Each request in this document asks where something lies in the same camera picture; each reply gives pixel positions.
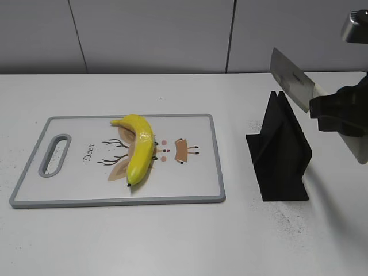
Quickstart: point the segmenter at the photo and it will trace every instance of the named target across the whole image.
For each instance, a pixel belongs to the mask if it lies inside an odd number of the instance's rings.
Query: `cutting board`
[[[123,116],[50,118],[10,197],[14,208],[210,203],[225,200],[209,114],[143,116],[155,134],[145,180],[127,186],[135,136]],[[65,147],[59,148],[58,142]]]

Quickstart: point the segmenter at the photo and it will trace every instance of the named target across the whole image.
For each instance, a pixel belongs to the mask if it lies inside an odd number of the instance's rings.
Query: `deer antler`
[[[106,145],[109,145],[109,144],[119,144],[117,145],[116,147],[124,147],[124,148],[129,148],[127,145],[124,145],[122,143],[122,141],[120,141],[119,139],[110,139],[109,141],[104,141],[103,143],[105,143]]]
[[[115,165],[117,162],[119,162],[122,158],[127,157],[128,154],[125,154],[123,156],[114,156],[116,158],[116,160],[105,160],[103,159],[102,161],[98,162],[98,163],[103,163],[104,166],[112,166]]]

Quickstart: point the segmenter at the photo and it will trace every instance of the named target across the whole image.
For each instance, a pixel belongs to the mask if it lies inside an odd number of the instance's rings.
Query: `black knife stand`
[[[312,150],[283,91],[271,92],[260,134],[246,138],[263,201],[309,199],[301,178]]]

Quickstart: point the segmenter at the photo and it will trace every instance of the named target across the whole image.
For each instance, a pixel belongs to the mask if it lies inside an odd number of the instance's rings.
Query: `gray wall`
[[[1,0],[0,37],[0,74],[86,72],[66,0]]]
[[[90,73],[225,72],[233,0],[71,0]]]
[[[228,72],[269,71],[277,47],[305,71],[368,69],[368,45],[345,43],[341,27],[367,0],[237,0]]]
[[[273,47],[305,71],[368,69],[368,45],[340,38],[368,0],[236,3],[227,60],[234,0],[2,0],[0,74],[264,72]]]

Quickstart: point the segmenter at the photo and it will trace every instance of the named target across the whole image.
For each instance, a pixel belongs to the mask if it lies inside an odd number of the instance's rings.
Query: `cutting board handle hole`
[[[39,168],[41,177],[52,177],[61,170],[70,142],[68,134],[57,135],[51,140]]]

